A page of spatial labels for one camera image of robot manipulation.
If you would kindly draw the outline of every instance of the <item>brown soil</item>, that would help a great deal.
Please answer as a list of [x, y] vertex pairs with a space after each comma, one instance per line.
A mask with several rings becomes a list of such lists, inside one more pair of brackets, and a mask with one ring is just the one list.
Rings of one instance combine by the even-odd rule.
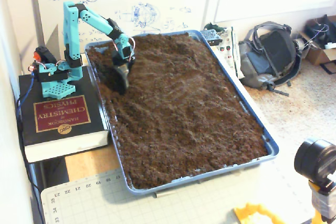
[[124, 172], [135, 188], [267, 155], [262, 128], [244, 112], [235, 88], [203, 43], [187, 34], [134, 39], [136, 60], [124, 95], [113, 82], [113, 44], [105, 44], [110, 50], [104, 54], [91, 48], [88, 56], [116, 126]]

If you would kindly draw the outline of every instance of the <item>backpack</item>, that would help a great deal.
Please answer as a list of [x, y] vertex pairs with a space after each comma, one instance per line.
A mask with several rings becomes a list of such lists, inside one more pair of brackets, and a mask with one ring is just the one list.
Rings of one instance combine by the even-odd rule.
[[[259, 37], [257, 31], [260, 27], [271, 30]], [[243, 85], [289, 96], [275, 88], [284, 83], [290, 86], [290, 80], [301, 67], [300, 51], [290, 33], [290, 26], [274, 22], [262, 23], [248, 32], [239, 42], [240, 69], [245, 76], [240, 79]]]

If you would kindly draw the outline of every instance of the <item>tray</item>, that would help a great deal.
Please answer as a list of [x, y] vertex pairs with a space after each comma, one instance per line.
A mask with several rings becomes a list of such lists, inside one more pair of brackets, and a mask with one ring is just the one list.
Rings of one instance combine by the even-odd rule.
[[[218, 59], [218, 63], [221, 66], [223, 73], [228, 77], [228, 79], [230, 80], [230, 82], [234, 85], [234, 87], [236, 88], [238, 95], [241, 98], [241, 105], [243, 106], [244, 110], [251, 114], [252, 116], [255, 117], [256, 121], [258, 122], [258, 124], [264, 129], [264, 134], [261, 136], [262, 139], [265, 142], [265, 147], [268, 151], [268, 155], [264, 156], [264, 157], [260, 157], [257, 159], [254, 159], [248, 163], [244, 163], [241, 165], [232, 165], [232, 166], [226, 166], [224, 165], [223, 168], [218, 169], [218, 170], [214, 170], [212, 172], [207, 172], [207, 173], [203, 173], [203, 174], [199, 174], [196, 176], [187, 176], [187, 177], [183, 177], [183, 178], [179, 178], [179, 179], [175, 179], [173, 181], [171, 181], [170, 183], [167, 183], [165, 185], [162, 186], [157, 186], [157, 187], [153, 187], [153, 188], [148, 188], [148, 189], [136, 189], [134, 187], [130, 187], [127, 183], [127, 179], [123, 170], [123, 166], [121, 163], [121, 159], [120, 159], [120, 152], [118, 150], [118, 136], [116, 135], [116, 131], [114, 129], [114, 125], [109, 125], [110, 128], [110, 132], [111, 132], [111, 136], [112, 136], [112, 140], [113, 140], [113, 144], [114, 144], [114, 148], [115, 151], [117, 153], [118, 156], [118, 160], [119, 160], [119, 164], [122, 170], [122, 174], [123, 174], [123, 179], [125, 181], [126, 187], [127, 189], [134, 195], [146, 195], [146, 194], [150, 194], [150, 193], [156, 193], [158, 191], [167, 189], [167, 188], [171, 188], [171, 187], [175, 187], [175, 186], [179, 186], [182, 184], [186, 184], [186, 183], [190, 183], [190, 182], [194, 182], [197, 180], [201, 180], [201, 179], [205, 179], [205, 178], [209, 178], [209, 177], [213, 177], [219, 174], [224, 174], [224, 173], [228, 173], [228, 172], [232, 172], [234, 170], [238, 170], [238, 169], [243, 169], [243, 168], [247, 168], [247, 167], [251, 167], [254, 165], [258, 165], [262, 162], [265, 161], [269, 161], [271, 159], [274, 159], [278, 153], [279, 153], [279, 146], [277, 145], [277, 143], [274, 141], [274, 139], [272, 138], [272, 136], [270, 135], [269, 131], [266, 129], [266, 127], [264, 126], [263, 122], [261, 121], [260, 116], [257, 115], [257, 113], [260, 113], [257, 111], [256, 105], [253, 104], [253, 100], [252, 98], [249, 96], [249, 94], [247, 93], [246, 89], [244, 88], [244, 86], [240, 83], [240, 81], [238, 80], [238, 78], [233, 75], [230, 70], [229, 70], [229, 66], [226, 64], [224, 59], [220, 59], [218, 57], [216, 57], [216, 55], [214, 54], [214, 52], [211, 50], [211, 47], [209, 46], [209, 44], [206, 42], [206, 40], [204, 39], [204, 37], [202, 36], [202, 34], [199, 31], [196, 30], [187, 30], [187, 31], [179, 31], [179, 32], [174, 32], [174, 33], [167, 33], [167, 34], [162, 34], [162, 35], [177, 35], [177, 34], [184, 34], [184, 33], [188, 33], [189, 36], [191, 36], [193, 39], [196, 39], [198, 41], [203, 42], [208, 49], [210, 50], [210, 52], [212, 53], [212, 55]], [[90, 47], [95, 47], [104, 43], [109, 42], [108, 41], [99, 41], [99, 42], [92, 42], [89, 43], [85, 46], [85, 54], [88, 58], [87, 55], [87, 49], [89, 49]], [[104, 52], [107, 49], [107, 47], [102, 47], [102, 48], [96, 48], [97, 51], [99, 52]], [[92, 68], [92, 65], [90, 63], [90, 60], [88, 58], [88, 64], [89, 64], [89, 68], [91, 71], [91, 80], [93, 84], [96, 84], [97, 87], [97, 81], [99, 81], [97, 79], [97, 75], [95, 74], [95, 69]], [[104, 109], [104, 114], [106, 116], [106, 119], [108, 118], [107, 113]]]

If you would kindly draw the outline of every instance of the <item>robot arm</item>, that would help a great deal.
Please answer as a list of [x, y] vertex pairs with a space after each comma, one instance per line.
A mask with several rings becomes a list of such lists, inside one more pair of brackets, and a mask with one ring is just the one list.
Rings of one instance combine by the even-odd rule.
[[130, 45], [128, 36], [113, 20], [103, 18], [84, 4], [68, 1], [64, 2], [63, 6], [65, 61], [56, 62], [55, 57], [46, 47], [38, 47], [34, 53], [36, 62], [33, 69], [42, 85], [43, 97], [61, 99], [69, 95], [75, 92], [76, 87], [68, 82], [77, 81], [83, 77], [79, 45], [79, 18], [113, 40], [116, 47], [116, 51], [112, 54], [113, 67], [122, 78], [123, 90], [126, 90], [129, 86], [128, 73], [134, 63], [134, 48]]
[[113, 20], [105, 19], [92, 11], [84, 4], [64, 2], [64, 45], [66, 46], [65, 58], [71, 68], [81, 66], [79, 53], [78, 19], [81, 18], [90, 26], [106, 34], [117, 45], [117, 57], [128, 60], [133, 55], [129, 38]]

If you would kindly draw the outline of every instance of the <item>cardboard box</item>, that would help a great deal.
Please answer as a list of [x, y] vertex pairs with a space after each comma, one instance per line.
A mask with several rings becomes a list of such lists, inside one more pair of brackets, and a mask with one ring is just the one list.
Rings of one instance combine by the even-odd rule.
[[[329, 20], [332, 22], [336, 22], [335, 16], [328, 16]], [[318, 18], [317, 22], [322, 22], [322, 18]], [[314, 25], [316, 23], [315, 19], [310, 19], [306, 22], [307, 25]], [[310, 38], [305, 34], [301, 33], [301, 35], [306, 39], [310, 40]], [[308, 51], [306, 59], [310, 61], [313, 65], [319, 65], [321, 63], [327, 63], [332, 60], [336, 60], [336, 48], [333, 49], [321, 49], [318, 44], [315, 42], [311, 43], [312, 46]]]

